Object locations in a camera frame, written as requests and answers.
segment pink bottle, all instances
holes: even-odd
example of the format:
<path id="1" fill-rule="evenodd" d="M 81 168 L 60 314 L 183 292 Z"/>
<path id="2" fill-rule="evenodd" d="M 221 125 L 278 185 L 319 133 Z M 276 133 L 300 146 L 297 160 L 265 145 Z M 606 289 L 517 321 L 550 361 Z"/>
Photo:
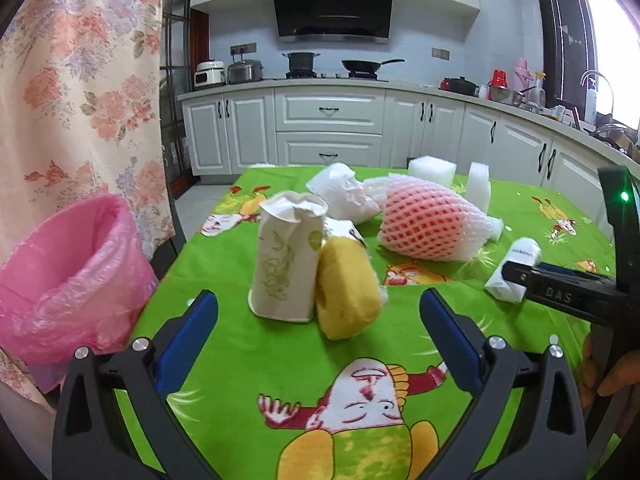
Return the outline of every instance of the pink bottle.
<path id="1" fill-rule="evenodd" d="M 520 58 L 513 69 L 516 77 L 513 81 L 513 89 L 522 92 L 525 88 L 531 86 L 533 76 L 527 70 L 527 60 Z"/>

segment black range hood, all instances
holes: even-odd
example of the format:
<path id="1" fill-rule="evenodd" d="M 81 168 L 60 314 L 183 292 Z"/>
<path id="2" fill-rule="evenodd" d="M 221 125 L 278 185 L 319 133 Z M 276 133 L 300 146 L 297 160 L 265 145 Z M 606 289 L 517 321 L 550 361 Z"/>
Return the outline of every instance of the black range hood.
<path id="1" fill-rule="evenodd" d="M 392 0 L 273 0 L 283 41 L 386 43 Z"/>

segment wok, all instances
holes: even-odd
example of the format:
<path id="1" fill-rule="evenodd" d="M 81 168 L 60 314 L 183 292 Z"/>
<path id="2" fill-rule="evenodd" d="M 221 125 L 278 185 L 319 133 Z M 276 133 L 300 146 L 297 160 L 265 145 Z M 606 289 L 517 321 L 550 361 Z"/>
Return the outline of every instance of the wok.
<path id="1" fill-rule="evenodd" d="M 369 74 L 375 74 L 376 71 L 387 63 L 404 63 L 404 59 L 388 59 L 382 63 L 376 63 L 375 61 L 360 61 L 355 59 L 343 59 L 342 65 L 349 72 L 363 72 Z"/>

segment rice cooker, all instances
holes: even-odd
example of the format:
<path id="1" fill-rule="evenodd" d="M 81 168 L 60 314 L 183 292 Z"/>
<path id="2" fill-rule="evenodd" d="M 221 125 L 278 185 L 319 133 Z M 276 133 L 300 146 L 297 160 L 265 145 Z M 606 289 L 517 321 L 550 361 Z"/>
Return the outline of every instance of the rice cooker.
<path id="1" fill-rule="evenodd" d="M 209 85 L 223 85 L 225 82 L 224 61 L 212 60 L 198 63 L 196 73 L 193 75 L 194 88 Z"/>

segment floor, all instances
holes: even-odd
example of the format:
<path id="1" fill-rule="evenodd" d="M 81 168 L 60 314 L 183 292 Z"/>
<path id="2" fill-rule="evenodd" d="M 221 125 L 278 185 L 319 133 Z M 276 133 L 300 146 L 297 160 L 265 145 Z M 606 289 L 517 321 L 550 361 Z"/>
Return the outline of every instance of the floor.
<path id="1" fill-rule="evenodd" d="M 189 240 L 209 216 L 230 186 L 204 186 L 196 184 L 175 201 L 184 235 Z"/>

